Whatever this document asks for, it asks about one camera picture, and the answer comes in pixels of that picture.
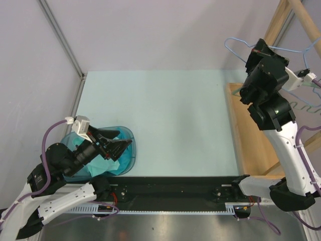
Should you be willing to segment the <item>translucent green plastic hanger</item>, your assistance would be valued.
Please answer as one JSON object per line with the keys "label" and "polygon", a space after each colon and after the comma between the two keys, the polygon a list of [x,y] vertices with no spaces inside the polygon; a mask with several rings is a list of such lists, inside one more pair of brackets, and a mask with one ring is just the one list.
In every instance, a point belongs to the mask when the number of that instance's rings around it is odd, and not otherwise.
{"label": "translucent green plastic hanger", "polygon": [[[319,85],[316,85],[315,83],[310,83],[310,84],[303,84],[303,86],[312,88],[312,92],[314,94],[316,94],[318,96],[318,98],[320,99],[320,92],[316,91],[316,89],[320,90],[320,86]],[[292,97],[295,97],[296,100],[299,100],[300,102],[304,103],[303,106],[299,107],[298,106],[299,102],[297,102],[297,101],[290,102],[290,106],[293,109],[304,110],[307,113],[319,113],[320,114],[320,104],[319,105],[313,105],[313,104],[311,105],[307,101],[301,99],[300,97],[298,97],[297,95],[292,93],[292,91],[285,90],[284,88],[282,88],[282,90],[284,90],[285,92],[289,93]]]}

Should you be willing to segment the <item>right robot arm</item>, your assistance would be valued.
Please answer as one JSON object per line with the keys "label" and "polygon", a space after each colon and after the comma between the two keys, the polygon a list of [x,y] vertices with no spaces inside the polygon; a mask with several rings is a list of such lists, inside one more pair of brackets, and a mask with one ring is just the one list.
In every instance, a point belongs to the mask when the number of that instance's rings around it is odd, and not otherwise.
{"label": "right robot arm", "polygon": [[236,201],[248,196],[267,198],[285,212],[301,211],[320,197],[320,176],[311,164],[300,139],[295,114],[279,91],[295,90],[314,82],[316,75],[306,68],[293,72],[289,60],[259,39],[246,61],[247,77],[240,88],[240,101],[248,106],[251,118],[272,144],[285,173],[281,179],[244,175],[231,195]]}

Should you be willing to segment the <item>blue mesh t shirt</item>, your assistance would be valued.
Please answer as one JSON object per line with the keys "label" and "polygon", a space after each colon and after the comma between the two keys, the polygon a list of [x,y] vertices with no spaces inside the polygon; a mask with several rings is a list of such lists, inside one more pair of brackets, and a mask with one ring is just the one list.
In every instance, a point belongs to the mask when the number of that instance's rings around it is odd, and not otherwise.
{"label": "blue mesh t shirt", "polygon": [[135,160],[136,160],[136,143],[134,139],[134,135],[132,131],[124,126],[116,126],[116,127],[107,127],[104,129],[110,129],[110,130],[118,130],[120,131],[120,134],[117,138],[119,139],[131,139],[132,143],[127,147],[127,149],[123,152],[121,157],[118,159],[120,162],[120,168],[122,172],[119,175],[114,175],[110,172],[107,172],[107,176],[120,176],[128,173],[134,166]]}

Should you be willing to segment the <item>mint green t shirt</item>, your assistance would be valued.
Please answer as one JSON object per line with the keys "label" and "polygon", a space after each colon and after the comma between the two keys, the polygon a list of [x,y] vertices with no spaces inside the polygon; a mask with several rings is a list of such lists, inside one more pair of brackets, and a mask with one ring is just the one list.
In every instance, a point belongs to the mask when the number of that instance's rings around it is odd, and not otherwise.
{"label": "mint green t shirt", "polygon": [[119,175],[122,170],[119,161],[112,159],[104,159],[101,155],[96,156],[90,163],[86,164],[78,171],[73,178],[76,177],[95,177],[100,174],[110,172],[114,175]]}

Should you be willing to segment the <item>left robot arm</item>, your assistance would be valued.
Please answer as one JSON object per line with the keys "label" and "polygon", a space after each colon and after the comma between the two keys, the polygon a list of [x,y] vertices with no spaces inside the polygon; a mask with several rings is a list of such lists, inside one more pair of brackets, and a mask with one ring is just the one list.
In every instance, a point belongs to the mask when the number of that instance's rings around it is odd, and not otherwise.
{"label": "left robot arm", "polygon": [[[47,136],[58,125],[72,125],[83,142],[70,150],[64,143],[46,147]],[[91,178],[83,186],[55,200],[50,197],[66,185],[65,177],[73,177],[96,157],[117,161],[130,153],[124,172],[132,167],[135,157],[132,132],[124,127],[97,129],[88,122],[68,117],[50,126],[42,140],[41,164],[27,177],[20,195],[11,206],[1,210],[1,240],[29,238],[65,211],[86,202],[101,202],[114,196],[105,174]]]}

